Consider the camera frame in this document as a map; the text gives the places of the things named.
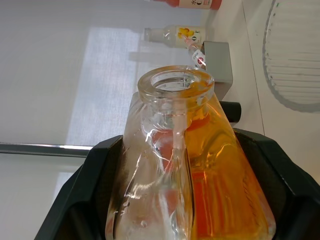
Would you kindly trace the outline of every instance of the white fan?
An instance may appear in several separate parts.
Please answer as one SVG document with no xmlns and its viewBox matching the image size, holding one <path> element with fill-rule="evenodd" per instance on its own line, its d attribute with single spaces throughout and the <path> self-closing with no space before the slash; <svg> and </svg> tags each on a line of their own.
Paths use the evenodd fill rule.
<svg viewBox="0 0 320 240">
<path fill-rule="evenodd" d="M 273 0 L 263 41 L 273 95 L 292 110 L 320 112 L 320 0 Z"/>
</svg>

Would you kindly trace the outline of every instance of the bottle label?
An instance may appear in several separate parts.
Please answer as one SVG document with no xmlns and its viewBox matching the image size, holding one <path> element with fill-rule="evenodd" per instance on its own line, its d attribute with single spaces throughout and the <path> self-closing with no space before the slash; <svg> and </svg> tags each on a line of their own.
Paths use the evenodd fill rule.
<svg viewBox="0 0 320 240">
<path fill-rule="evenodd" d="M 175 45 L 178 48 L 187 48 L 182 35 L 192 39 L 198 45 L 202 45 L 206 38 L 206 30 L 200 26 L 177 26 L 175 32 Z"/>
<path fill-rule="evenodd" d="M 192 55 L 192 61 L 199 67 L 206 66 L 206 56 L 198 49 Z"/>
<path fill-rule="evenodd" d="M 179 8 L 209 9 L 213 0 L 180 0 Z"/>
</svg>

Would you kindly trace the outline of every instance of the orange liquid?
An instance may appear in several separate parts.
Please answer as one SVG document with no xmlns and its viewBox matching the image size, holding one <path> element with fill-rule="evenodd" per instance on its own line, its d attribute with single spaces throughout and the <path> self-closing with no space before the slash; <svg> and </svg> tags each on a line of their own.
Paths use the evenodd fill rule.
<svg viewBox="0 0 320 240">
<path fill-rule="evenodd" d="M 214 96 L 188 113 L 193 240 L 271 239 L 275 221 L 262 189 Z"/>
</svg>

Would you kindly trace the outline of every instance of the red bottle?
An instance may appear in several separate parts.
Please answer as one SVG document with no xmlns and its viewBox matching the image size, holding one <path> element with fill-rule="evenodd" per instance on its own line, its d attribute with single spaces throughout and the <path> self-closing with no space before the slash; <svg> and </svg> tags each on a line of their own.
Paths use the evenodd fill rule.
<svg viewBox="0 0 320 240">
<path fill-rule="evenodd" d="M 166 2 L 174 8 L 187 9 L 214 9 L 220 8 L 222 0 L 153 0 L 158 2 Z"/>
</svg>

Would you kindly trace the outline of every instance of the bottle mouth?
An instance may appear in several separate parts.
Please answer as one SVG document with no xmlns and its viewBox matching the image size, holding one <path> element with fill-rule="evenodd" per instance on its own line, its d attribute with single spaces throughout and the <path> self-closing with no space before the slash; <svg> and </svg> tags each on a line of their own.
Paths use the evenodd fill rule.
<svg viewBox="0 0 320 240">
<path fill-rule="evenodd" d="M 214 93 L 214 79 L 193 66 L 160 67 L 143 75 L 138 82 L 141 100 L 159 111 L 193 108 L 204 104 Z"/>
</svg>

